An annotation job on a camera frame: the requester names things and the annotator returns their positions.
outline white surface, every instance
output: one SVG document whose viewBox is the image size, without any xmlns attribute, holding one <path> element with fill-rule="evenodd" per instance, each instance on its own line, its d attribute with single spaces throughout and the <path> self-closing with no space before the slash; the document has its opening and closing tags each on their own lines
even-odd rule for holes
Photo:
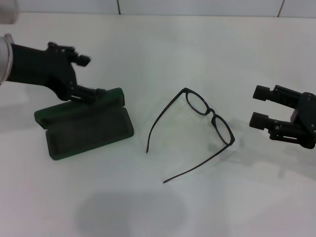
<svg viewBox="0 0 316 237">
<path fill-rule="evenodd" d="M 316 1 L 286 0 L 281 11 L 283 17 L 316 17 Z"/>
<path fill-rule="evenodd" d="M 277 16 L 282 0 L 119 0 L 122 14 Z"/>
<path fill-rule="evenodd" d="M 0 236 L 314 237 L 316 150 L 271 141 L 248 124 L 253 111 L 283 120 L 292 112 L 252 99 L 256 85 L 315 93 L 315 27 L 314 19 L 34 13 L 0 26 L 16 44 L 54 41 L 90 55 L 88 67 L 76 67 L 79 83 L 122 87 L 135 129 L 127 140 L 53 161 L 33 113 L 60 101 L 44 87 L 5 82 Z M 145 154 L 150 127 L 183 87 L 215 108 L 236 143 L 163 184 L 223 146 L 182 96 Z"/>
<path fill-rule="evenodd" d="M 118 14 L 117 0 L 18 0 L 20 11 Z"/>
</svg>

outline eyeglasses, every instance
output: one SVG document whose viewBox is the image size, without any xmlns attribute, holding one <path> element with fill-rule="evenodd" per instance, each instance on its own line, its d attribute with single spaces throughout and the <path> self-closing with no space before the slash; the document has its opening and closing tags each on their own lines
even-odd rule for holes
<svg viewBox="0 0 316 237">
<path fill-rule="evenodd" d="M 173 102 L 175 102 L 180 97 L 180 95 L 182 95 L 183 93 L 186 94 L 187 102 L 195 112 L 197 112 L 198 114 L 203 115 L 203 116 L 208 115 L 210 112 L 213 113 L 213 118 L 211 120 L 211 123 L 214 126 L 214 128 L 215 128 L 217 134 L 219 135 L 219 137 L 221 138 L 221 140 L 225 143 L 225 147 L 222 148 L 217 153 L 215 153 L 214 155 L 212 155 L 207 160 L 203 161 L 201 164 L 199 164 L 199 165 L 193 167 L 192 169 L 189 169 L 181 174 L 173 176 L 172 178 L 165 180 L 163 183 L 167 183 L 170 180 L 173 180 L 181 175 L 184 175 L 186 173 L 191 172 L 192 170 L 195 170 L 196 168 L 199 168 L 201 165 L 204 165 L 205 163 L 207 163 L 208 161 L 210 161 L 211 159 L 213 159 L 214 157 L 216 157 L 217 155 L 222 153 L 225 149 L 227 149 L 229 146 L 231 146 L 235 141 L 235 137 L 234 137 L 231 129 L 229 128 L 228 124 L 226 123 L 226 121 L 222 117 L 220 117 L 219 115 L 215 114 L 215 111 L 209 107 L 209 105 L 206 103 L 206 101 L 199 94 L 197 94 L 195 91 L 192 91 L 188 88 L 183 88 L 171 100 L 171 102 L 166 106 L 166 108 L 164 108 L 164 110 L 161 112 L 161 114 L 158 116 L 158 118 L 154 122 L 154 125 L 152 126 L 152 129 L 150 130 L 150 133 L 148 136 L 146 153 L 148 152 L 148 149 L 149 149 L 150 136 L 152 134 L 154 126 L 157 124 L 158 120 L 161 118 L 161 116 L 164 114 L 164 112 L 166 112 L 167 109 L 169 109 L 169 107 L 173 104 Z"/>
</svg>

